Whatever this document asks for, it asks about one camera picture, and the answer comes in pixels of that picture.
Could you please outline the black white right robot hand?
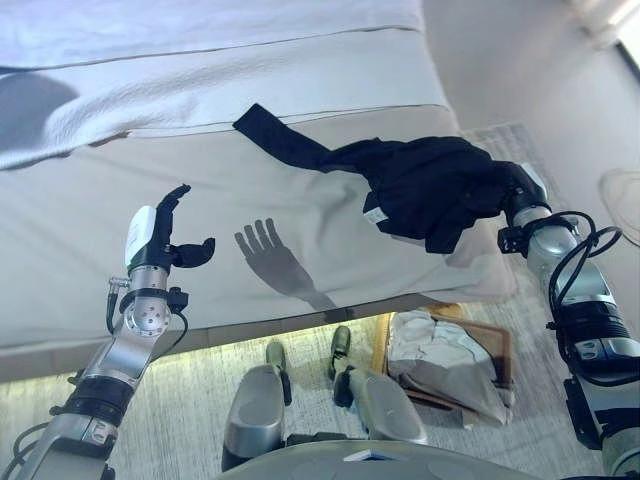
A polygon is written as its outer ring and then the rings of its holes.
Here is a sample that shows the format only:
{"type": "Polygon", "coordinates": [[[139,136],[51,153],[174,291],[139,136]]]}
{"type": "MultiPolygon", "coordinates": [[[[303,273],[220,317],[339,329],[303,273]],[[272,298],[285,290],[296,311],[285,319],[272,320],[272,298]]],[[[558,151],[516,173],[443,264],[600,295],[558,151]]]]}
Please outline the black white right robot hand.
{"type": "Polygon", "coordinates": [[[500,161],[497,170],[505,192],[503,210],[509,222],[525,209],[543,207],[550,210],[546,189],[536,174],[531,175],[528,165],[500,161]]]}

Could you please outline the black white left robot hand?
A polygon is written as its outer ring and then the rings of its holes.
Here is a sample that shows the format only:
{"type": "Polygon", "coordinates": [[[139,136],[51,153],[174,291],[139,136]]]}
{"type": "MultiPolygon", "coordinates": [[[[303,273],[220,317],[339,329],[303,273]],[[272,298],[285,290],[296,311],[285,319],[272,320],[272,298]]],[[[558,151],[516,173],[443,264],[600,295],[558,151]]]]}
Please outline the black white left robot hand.
{"type": "Polygon", "coordinates": [[[174,210],[190,190],[190,185],[182,184],[167,193],[155,207],[145,205],[134,214],[124,250],[128,274],[141,267],[158,267],[169,275],[172,267],[197,268],[213,258],[214,238],[207,238],[201,244],[171,243],[174,210]]]}

